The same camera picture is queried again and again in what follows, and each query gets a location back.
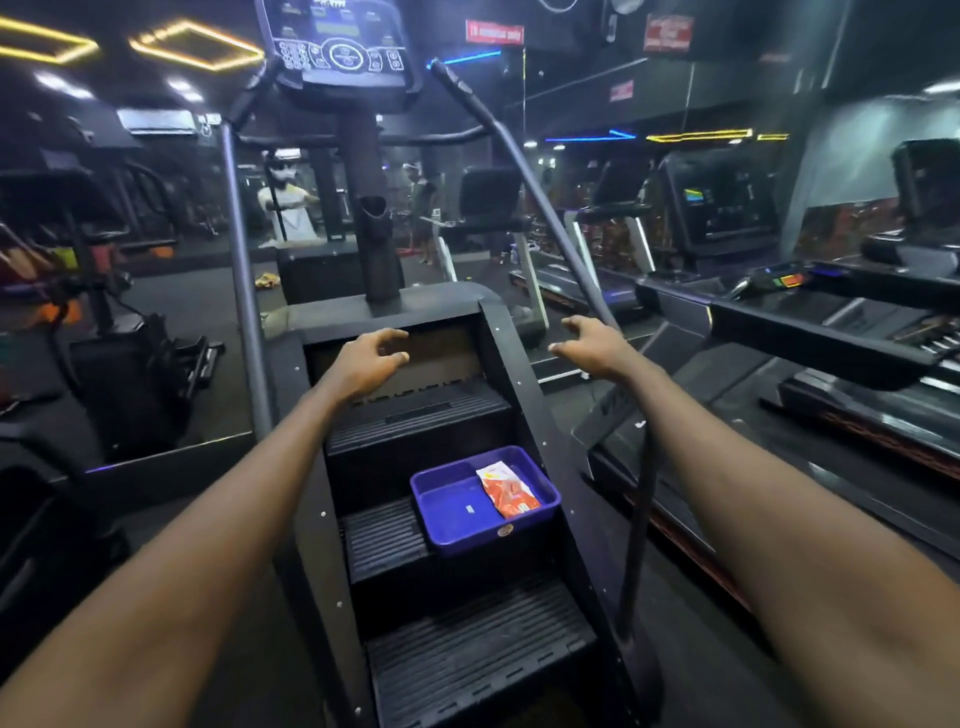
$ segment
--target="stair step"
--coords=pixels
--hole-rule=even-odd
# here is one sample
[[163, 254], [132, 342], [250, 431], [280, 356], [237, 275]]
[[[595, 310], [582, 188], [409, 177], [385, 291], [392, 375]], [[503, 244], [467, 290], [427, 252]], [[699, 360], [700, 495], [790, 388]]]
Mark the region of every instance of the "stair step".
[[340, 525], [350, 584], [429, 555], [412, 497], [347, 516]]
[[504, 411], [510, 411], [510, 404], [482, 379], [371, 402], [347, 413], [345, 423], [330, 433], [326, 454], [333, 457]]
[[382, 728], [430, 728], [596, 640], [564, 583], [539, 573], [367, 644]]

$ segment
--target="snack packet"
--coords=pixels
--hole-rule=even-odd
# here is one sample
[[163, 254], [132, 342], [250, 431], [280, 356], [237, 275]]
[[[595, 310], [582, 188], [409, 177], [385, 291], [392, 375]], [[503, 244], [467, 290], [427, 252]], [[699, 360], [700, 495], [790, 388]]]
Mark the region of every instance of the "snack packet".
[[511, 519], [540, 508], [540, 501], [530, 492], [527, 484], [502, 461], [477, 471], [477, 475], [493, 501], [493, 507], [504, 518]]

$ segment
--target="hand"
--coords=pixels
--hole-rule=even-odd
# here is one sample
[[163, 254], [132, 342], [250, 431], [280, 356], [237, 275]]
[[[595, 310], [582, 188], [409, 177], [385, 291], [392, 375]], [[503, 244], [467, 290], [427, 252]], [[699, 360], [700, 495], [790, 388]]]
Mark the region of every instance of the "hand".
[[564, 319], [564, 326], [579, 338], [551, 344], [550, 351], [569, 359], [590, 376], [622, 382], [640, 359], [619, 331], [586, 316]]
[[407, 336], [409, 334], [406, 331], [382, 328], [347, 342], [340, 349], [337, 360], [326, 370], [320, 387], [330, 392], [339, 402], [348, 402], [370, 394], [410, 361], [410, 354], [407, 352], [383, 356], [380, 354], [381, 347], [389, 341], [405, 339]]

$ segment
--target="console display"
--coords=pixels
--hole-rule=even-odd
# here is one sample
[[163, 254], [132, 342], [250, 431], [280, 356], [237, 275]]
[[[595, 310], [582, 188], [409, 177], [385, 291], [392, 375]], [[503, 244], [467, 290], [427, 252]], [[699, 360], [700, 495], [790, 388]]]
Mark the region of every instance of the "console display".
[[934, 228], [960, 224], [960, 141], [907, 141], [894, 153], [900, 197], [911, 222]]
[[261, 20], [288, 71], [305, 84], [404, 88], [410, 60], [384, 0], [266, 0]]
[[777, 233], [765, 175], [727, 164], [689, 163], [683, 184], [686, 229], [693, 247]]

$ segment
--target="blue plastic tray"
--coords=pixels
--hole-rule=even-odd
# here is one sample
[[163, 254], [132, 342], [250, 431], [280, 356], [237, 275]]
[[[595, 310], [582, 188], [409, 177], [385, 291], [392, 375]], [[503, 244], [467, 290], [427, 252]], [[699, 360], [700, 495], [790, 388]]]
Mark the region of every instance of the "blue plastic tray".
[[[493, 507], [476, 472], [502, 460], [526, 483], [540, 508], [506, 519]], [[444, 556], [504, 538], [549, 520], [560, 494], [523, 448], [509, 446], [422, 471], [410, 478], [427, 539]]]

